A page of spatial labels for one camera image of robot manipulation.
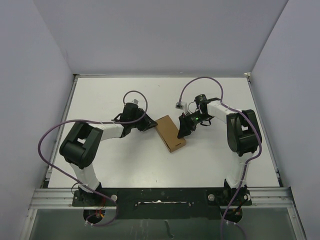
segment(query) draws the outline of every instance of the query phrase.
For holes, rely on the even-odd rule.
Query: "purple cable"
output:
[[[244,230],[244,228],[243,228],[242,226],[240,226],[239,224],[237,224],[237,223],[235,223],[235,222],[233,222],[233,221],[227,221],[227,220],[225,220],[225,219],[224,219],[224,221],[225,221],[226,223],[229,222],[231,225],[236,226],[236,227],[237,227],[238,229],[240,229],[241,232],[243,233],[244,239],[248,239],[248,235],[247,235],[246,231]]]
[[[141,92],[139,91],[136,91],[136,90],[131,90],[131,91],[128,91],[124,96],[123,96],[123,104],[126,104],[125,103],[125,98],[128,94],[130,93],[138,93],[140,94],[143,98],[144,98],[144,101],[145,101],[145,111],[143,113],[143,115],[141,117],[139,117],[137,120],[134,120],[134,121],[124,121],[124,122],[119,122],[119,121],[91,121],[91,120],[85,120],[85,119],[73,119],[73,120],[67,120],[67,121],[63,121],[63,122],[60,122],[58,123],[57,125],[54,125],[53,127],[51,127],[48,131],[46,131],[43,136],[40,138],[39,140],[39,143],[38,143],[38,154],[40,156],[40,158],[46,163],[48,164],[49,166],[53,167],[54,169],[57,169],[59,172],[63,173],[64,175],[68,176],[69,178],[75,180],[78,184],[82,185],[84,188],[88,189],[89,191],[111,201],[112,203],[114,203],[114,205],[116,206],[116,209],[115,209],[115,215],[114,217],[106,222],[106,223],[101,223],[101,224],[93,224],[93,226],[95,227],[103,227],[103,226],[107,226],[109,225],[110,223],[112,223],[118,216],[118,205],[115,201],[113,201],[110,197],[96,191],[96,190],[93,190],[91,189],[90,187],[84,185],[80,180],[78,180],[77,178],[75,178],[74,176],[70,175],[69,173],[65,172],[64,170],[62,170],[61,168],[57,167],[56,165],[54,165],[53,163],[49,162],[42,154],[41,152],[41,145],[42,145],[42,142],[44,141],[45,137],[51,133],[54,129],[64,125],[64,124],[68,124],[68,123],[75,123],[75,122],[84,122],[84,123],[89,123],[89,124],[133,124],[133,123],[136,123],[138,121],[140,121],[141,119],[143,119],[145,117],[145,115],[147,114],[147,110],[148,110],[148,101],[147,101],[147,98],[145,97],[145,95],[143,95]]]
[[[241,185],[242,185],[242,183],[243,183],[243,181],[244,181],[244,179],[245,179],[246,172],[247,172],[247,168],[248,168],[248,163],[249,163],[250,161],[258,158],[258,157],[261,155],[261,153],[262,153],[262,143],[261,143],[261,139],[260,139],[260,137],[259,137],[259,135],[258,135],[258,132],[257,132],[255,126],[254,126],[254,125],[252,124],[252,122],[247,118],[247,116],[246,116],[243,112],[241,112],[241,111],[239,111],[239,110],[237,110],[237,109],[231,108],[231,107],[227,106],[226,104],[224,104],[224,103],[222,102],[222,101],[223,101],[223,97],[224,97],[223,87],[222,87],[222,85],[220,84],[220,82],[218,82],[216,79],[214,79],[214,78],[212,78],[212,77],[209,77],[209,76],[201,76],[201,77],[197,77],[197,78],[191,80],[190,82],[188,82],[188,83],[184,86],[184,88],[182,89],[182,92],[181,92],[181,95],[180,95],[180,98],[179,98],[179,103],[180,103],[181,100],[182,100],[182,95],[183,95],[186,87],[187,87],[189,84],[191,84],[192,82],[194,82],[194,81],[196,81],[196,80],[198,80],[198,79],[210,79],[210,80],[215,81],[215,82],[219,85],[219,87],[220,87],[220,89],[221,89],[221,97],[220,97],[220,103],[221,103],[221,105],[224,106],[226,109],[229,109],[229,110],[231,110],[231,111],[233,111],[233,112],[236,112],[236,113],[240,114],[240,115],[248,122],[248,124],[250,125],[250,127],[252,128],[252,130],[253,130],[253,132],[254,132],[254,134],[255,134],[255,136],[256,136],[256,139],[257,139],[258,145],[259,145],[259,152],[258,152],[258,154],[255,155],[255,156],[253,156],[253,157],[251,157],[251,158],[249,158],[247,161],[245,161],[245,163],[244,163],[245,165],[244,165],[244,168],[243,168],[243,173],[242,173],[242,176],[241,176],[241,179],[240,179],[240,182],[239,182],[239,186],[237,187],[237,189],[236,189],[236,191],[235,191],[232,199],[230,200],[229,204],[227,205],[227,207],[226,207],[226,209],[225,209],[225,211],[224,211],[224,213],[223,213],[223,215],[222,215],[221,224],[220,224],[220,239],[223,240],[223,239],[224,239],[223,229],[224,229],[224,221],[225,221],[226,214],[227,214],[227,212],[228,212],[231,204],[234,202],[236,196],[238,195],[238,192],[239,192],[239,190],[240,190],[240,188],[241,188]],[[242,230],[242,232],[244,233],[245,239],[247,239],[247,234],[245,233],[245,230],[244,230],[242,227],[240,227],[238,224],[236,224],[235,222],[231,222],[231,223],[233,223],[233,224],[235,224],[237,227],[239,227],[239,228]]]
[[[197,78],[191,80],[190,82],[188,82],[188,83],[183,87],[183,89],[182,89],[182,91],[181,91],[181,94],[180,94],[179,103],[181,103],[182,95],[184,94],[184,91],[185,91],[186,87],[188,87],[189,84],[191,84],[191,83],[193,83],[194,81],[199,80],[199,79],[211,79],[212,81],[215,81],[215,82],[219,85],[219,87],[220,87],[220,89],[221,89],[220,101],[222,102],[222,99],[224,98],[224,89],[222,88],[220,82],[218,82],[217,80],[215,80],[213,77],[200,76],[200,77],[197,77]]]
[[[87,216],[86,219],[85,219],[85,221],[88,221],[88,219],[91,218],[91,217],[93,217],[93,216],[96,216],[96,214],[94,213],[94,214],[91,214],[91,215]]]

